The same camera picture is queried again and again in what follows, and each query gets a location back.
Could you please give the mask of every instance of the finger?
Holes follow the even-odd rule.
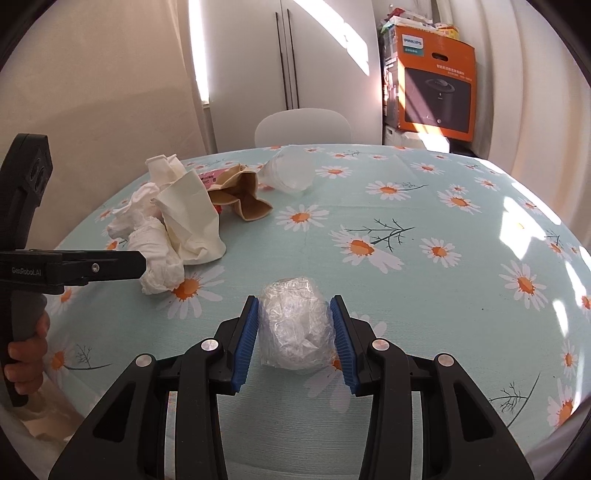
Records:
[[[19,395],[31,395],[41,388],[43,385],[43,376],[37,377],[30,382],[19,382],[14,385]]]
[[[44,338],[35,336],[24,342],[10,342],[8,344],[8,355],[13,360],[20,362],[35,362],[43,358],[47,353],[47,341]]]
[[[41,337],[45,338],[47,336],[47,332],[49,331],[50,319],[47,312],[43,311],[39,320],[37,320],[37,325],[35,327],[35,333]]]
[[[43,362],[38,360],[30,364],[20,362],[7,365],[4,367],[4,375],[13,383],[30,382],[43,376]]]

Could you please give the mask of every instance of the table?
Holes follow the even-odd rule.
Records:
[[[257,169],[279,148],[183,163]],[[145,296],[133,280],[49,298],[47,372],[73,405],[87,414],[139,353],[181,354],[237,316],[249,294],[305,275],[406,353],[453,354],[523,451],[562,424],[591,389],[591,258],[560,219],[487,161],[376,145],[299,148],[315,163],[313,185],[296,196],[262,188],[274,210],[256,222],[223,211],[227,253],[187,267],[192,280],[175,293]],[[125,248],[105,228],[147,180],[60,248]],[[370,398],[350,395],[337,362],[316,372],[262,367],[255,347],[241,393],[219,397],[230,478],[356,479],[370,408]]]

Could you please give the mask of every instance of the cabinet door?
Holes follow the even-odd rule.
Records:
[[[294,104],[299,97],[301,108],[334,110],[349,121],[353,143],[381,144],[381,74],[371,0],[281,3],[291,41]]]
[[[253,148],[259,122],[286,109],[289,85],[284,88],[278,38],[279,29],[285,42],[281,2],[201,0],[201,8],[217,149]]]

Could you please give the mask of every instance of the white chair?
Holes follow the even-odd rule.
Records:
[[[264,118],[255,131],[257,147],[351,143],[351,127],[340,113],[322,108],[298,108]]]

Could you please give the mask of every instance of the silver screw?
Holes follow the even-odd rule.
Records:
[[[381,338],[374,340],[371,343],[371,346],[374,347],[374,349],[379,350],[380,352],[383,352],[384,350],[388,350],[388,348],[390,348],[390,344],[386,340],[382,340]]]
[[[217,340],[214,340],[213,338],[208,338],[207,340],[204,340],[202,342],[201,348],[206,352],[211,352],[212,350],[215,350],[218,345],[219,343],[217,342]]]
[[[453,357],[446,353],[444,353],[443,355],[439,355],[437,361],[444,367],[450,367],[453,365]]]
[[[135,364],[138,367],[147,367],[151,363],[152,357],[149,355],[140,355],[138,358],[135,359]]]

